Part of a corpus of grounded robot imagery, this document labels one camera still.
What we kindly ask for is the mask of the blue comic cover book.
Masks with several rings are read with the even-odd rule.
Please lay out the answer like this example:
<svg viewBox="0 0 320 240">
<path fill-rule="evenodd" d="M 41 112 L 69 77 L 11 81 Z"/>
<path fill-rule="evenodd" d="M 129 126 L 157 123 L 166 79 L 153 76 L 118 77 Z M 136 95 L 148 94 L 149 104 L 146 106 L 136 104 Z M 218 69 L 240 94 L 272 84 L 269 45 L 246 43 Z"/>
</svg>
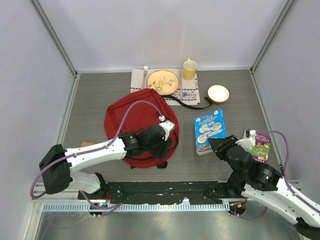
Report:
<svg viewBox="0 0 320 240">
<path fill-rule="evenodd" d="M 194 118 L 195 144 L 198 155 L 212 151 L 209 139 L 223 139 L 227 137 L 224 112 L 218 108 L 205 115 Z"/>
</svg>

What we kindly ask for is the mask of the purple treehouse book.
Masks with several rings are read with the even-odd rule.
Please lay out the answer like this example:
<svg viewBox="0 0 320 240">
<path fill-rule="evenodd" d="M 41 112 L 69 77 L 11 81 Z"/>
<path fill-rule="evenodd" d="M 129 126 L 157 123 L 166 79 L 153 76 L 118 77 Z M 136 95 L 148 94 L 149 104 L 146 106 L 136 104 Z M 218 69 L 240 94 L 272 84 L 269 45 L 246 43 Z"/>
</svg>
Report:
<svg viewBox="0 0 320 240">
<path fill-rule="evenodd" d="M 256 134 L 255 145 L 246 149 L 257 162 L 266 164 L 268 162 L 271 148 L 271 138 L 263 134 Z"/>
</svg>

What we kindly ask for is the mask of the red backpack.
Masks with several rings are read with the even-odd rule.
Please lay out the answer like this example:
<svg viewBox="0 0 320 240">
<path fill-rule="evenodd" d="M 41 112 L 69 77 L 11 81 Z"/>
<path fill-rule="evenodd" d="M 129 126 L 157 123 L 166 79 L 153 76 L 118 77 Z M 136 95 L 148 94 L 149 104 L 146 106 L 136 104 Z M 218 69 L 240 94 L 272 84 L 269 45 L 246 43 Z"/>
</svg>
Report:
<svg viewBox="0 0 320 240">
<path fill-rule="evenodd" d="M 159 116 L 175 124 L 175 129 L 169 135 L 173 142 L 164 159 L 153 157 L 144 151 L 138 140 L 138 134 L 152 125 L 160 123 Z M 132 92 L 106 110 L 104 129 L 108 139 L 118 136 L 126 147 L 124 161 L 131 168 L 150 168 L 156 166 L 165 169 L 167 160 L 173 155 L 179 144 L 179 122 L 164 97 L 154 89 L 143 89 Z"/>
</svg>

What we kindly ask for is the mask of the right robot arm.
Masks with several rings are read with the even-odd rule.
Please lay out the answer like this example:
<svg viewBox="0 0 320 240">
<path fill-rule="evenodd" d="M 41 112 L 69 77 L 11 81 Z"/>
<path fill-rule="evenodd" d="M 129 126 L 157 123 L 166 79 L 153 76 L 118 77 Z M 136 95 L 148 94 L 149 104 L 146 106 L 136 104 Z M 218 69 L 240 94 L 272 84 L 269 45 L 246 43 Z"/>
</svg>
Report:
<svg viewBox="0 0 320 240">
<path fill-rule="evenodd" d="M 252 199 L 281 215 L 304 237 L 320 238 L 320 205 L 290 184 L 284 173 L 252 157 L 247 149 L 256 144 L 254 130 L 247 131 L 242 139 L 231 135 L 209 138 L 208 142 L 215 155 L 232 169 L 225 186 L 230 197 Z"/>
</svg>

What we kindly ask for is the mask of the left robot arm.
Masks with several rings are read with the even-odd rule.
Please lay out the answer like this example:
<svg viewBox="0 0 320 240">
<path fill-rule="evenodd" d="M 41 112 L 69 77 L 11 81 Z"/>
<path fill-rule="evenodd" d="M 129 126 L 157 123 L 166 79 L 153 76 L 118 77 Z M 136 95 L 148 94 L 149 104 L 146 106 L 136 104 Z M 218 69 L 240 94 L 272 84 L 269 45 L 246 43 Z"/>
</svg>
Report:
<svg viewBox="0 0 320 240">
<path fill-rule="evenodd" d="M 173 142 L 170 134 L 174 129 L 175 125 L 167 120 L 140 133 L 125 132 L 87 147 L 64 149 L 61 144 L 56 144 L 39 163 L 45 193 L 53 195 L 71 189 L 100 200 L 106 195 L 106 182 L 101 174 L 87 174 L 82 172 L 83 169 L 107 161 L 139 157 L 144 153 L 162 160 Z"/>
</svg>

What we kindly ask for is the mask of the white orange bowl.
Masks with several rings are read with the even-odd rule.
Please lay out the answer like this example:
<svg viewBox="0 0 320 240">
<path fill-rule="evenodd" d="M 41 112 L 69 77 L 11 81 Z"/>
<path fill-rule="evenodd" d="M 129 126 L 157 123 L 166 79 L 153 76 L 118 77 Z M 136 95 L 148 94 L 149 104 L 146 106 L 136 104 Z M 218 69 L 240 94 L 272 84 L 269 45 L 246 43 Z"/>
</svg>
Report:
<svg viewBox="0 0 320 240">
<path fill-rule="evenodd" d="M 222 85 L 213 85 L 208 89 L 207 95 L 213 103 L 220 104 L 229 99 L 230 93 L 228 89 Z"/>
</svg>

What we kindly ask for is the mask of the bird pattern wooden plate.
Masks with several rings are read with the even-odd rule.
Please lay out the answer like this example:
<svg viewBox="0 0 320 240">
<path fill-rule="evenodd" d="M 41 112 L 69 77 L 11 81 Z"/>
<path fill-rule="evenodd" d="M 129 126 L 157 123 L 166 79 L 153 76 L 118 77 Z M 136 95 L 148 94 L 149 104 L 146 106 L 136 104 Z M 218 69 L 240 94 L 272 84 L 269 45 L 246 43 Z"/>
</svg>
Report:
<svg viewBox="0 0 320 240">
<path fill-rule="evenodd" d="M 156 70 L 148 78 L 146 86 L 148 89 L 154 89 L 162 96 L 173 94 L 179 87 L 178 76 L 169 70 Z"/>
</svg>

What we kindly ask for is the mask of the patterned white placemat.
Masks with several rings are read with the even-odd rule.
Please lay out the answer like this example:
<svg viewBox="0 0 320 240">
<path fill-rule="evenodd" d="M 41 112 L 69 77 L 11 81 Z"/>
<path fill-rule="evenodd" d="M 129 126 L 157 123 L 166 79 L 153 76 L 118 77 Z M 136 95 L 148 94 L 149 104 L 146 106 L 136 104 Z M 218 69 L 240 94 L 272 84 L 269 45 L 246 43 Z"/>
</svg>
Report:
<svg viewBox="0 0 320 240">
<path fill-rule="evenodd" d="M 149 69 L 147 78 L 151 73 L 158 70 L 171 71 L 179 77 L 179 71 L 180 71 L 179 68 L 167 68 L 167 69 Z M 130 82 L 131 93 L 142 90 L 143 72 L 144 72 L 143 69 L 133 69 L 131 71 L 131 82 Z M 189 106 L 196 106 L 201 102 L 197 75 L 194 75 L 192 80 L 185 80 L 182 72 L 182 87 L 183 87 L 183 92 L 182 92 L 183 103 Z M 178 87 L 178 89 L 171 95 L 180 100 L 179 93 L 180 93 L 180 88 Z"/>
</svg>

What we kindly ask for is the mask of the tan leather wallet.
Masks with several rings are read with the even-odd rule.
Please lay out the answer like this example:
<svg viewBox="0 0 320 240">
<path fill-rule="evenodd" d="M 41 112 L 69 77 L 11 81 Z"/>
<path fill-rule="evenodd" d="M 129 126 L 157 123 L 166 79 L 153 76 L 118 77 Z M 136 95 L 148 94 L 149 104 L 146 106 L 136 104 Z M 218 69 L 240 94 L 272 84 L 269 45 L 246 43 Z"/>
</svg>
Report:
<svg viewBox="0 0 320 240">
<path fill-rule="evenodd" d="M 81 147 L 81 148 L 89 147 L 89 146 L 92 146 L 92 145 L 94 145 L 94 144 L 95 144 L 95 143 L 84 141 L 84 142 L 82 142 L 82 144 L 80 145 L 80 147 Z"/>
</svg>

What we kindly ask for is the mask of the yellow mug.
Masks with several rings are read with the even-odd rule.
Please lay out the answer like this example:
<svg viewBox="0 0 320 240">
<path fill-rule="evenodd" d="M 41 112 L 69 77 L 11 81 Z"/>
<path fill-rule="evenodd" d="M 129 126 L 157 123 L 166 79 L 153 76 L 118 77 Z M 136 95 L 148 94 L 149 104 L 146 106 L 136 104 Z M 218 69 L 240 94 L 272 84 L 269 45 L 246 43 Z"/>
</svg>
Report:
<svg viewBox="0 0 320 240">
<path fill-rule="evenodd" d="M 183 78 L 187 81 L 190 81 L 194 78 L 196 71 L 197 71 L 198 65 L 194 60 L 191 60 L 188 58 L 184 63 L 183 63 Z"/>
</svg>

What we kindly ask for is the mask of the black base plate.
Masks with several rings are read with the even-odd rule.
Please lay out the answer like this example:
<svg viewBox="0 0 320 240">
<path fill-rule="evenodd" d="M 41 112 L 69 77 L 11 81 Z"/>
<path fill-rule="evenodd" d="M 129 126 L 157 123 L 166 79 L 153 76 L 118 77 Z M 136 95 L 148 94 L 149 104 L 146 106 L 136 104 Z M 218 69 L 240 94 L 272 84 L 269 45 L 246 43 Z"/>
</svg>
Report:
<svg viewBox="0 0 320 240">
<path fill-rule="evenodd" d="M 185 198 L 191 205 L 204 205 L 243 198 L 239 192 L 229 192 L 227 183 L 219 181 L 108 182 L 97 192 L 85 195 L 89 200 L 130 205 L 179 205 Z"/>
</svg>

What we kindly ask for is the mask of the pink handled fork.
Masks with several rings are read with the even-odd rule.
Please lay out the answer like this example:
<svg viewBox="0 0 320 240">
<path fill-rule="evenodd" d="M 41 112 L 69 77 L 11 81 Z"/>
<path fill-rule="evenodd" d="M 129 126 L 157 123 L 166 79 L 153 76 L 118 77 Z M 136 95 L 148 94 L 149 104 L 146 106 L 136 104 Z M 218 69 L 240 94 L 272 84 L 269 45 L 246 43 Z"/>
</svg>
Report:
<svg viewBox="0 0 320 240">
<path fill-rule="evenodd" d="M 148 66 L 144 66 L 143 68 L 143 79 L 142 79 L 142 86 L 141 86 L 141 89 L 145 89 L 146 88 L 146 81 L 147 81 L 147 75 L 148 75 L 148 70 L 149 70 L 149 67 Z"/>
</svg>

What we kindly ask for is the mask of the pink handled knife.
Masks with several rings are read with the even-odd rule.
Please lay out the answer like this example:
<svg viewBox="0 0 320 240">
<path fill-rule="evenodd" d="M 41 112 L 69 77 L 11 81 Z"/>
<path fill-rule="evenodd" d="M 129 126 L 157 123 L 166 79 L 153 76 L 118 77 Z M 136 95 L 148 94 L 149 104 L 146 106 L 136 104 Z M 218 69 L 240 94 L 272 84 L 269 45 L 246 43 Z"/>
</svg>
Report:
<svg viewBox="0 0 320 240">
<path fill-rule="evenodd" d="M 182 77 L 182 69 L 179 69 L 179 74 L 178 74 L 178 78 L 179 78 L 179 97 L 180 100 L 183 100 L 183 77 Z"/>
</svg>

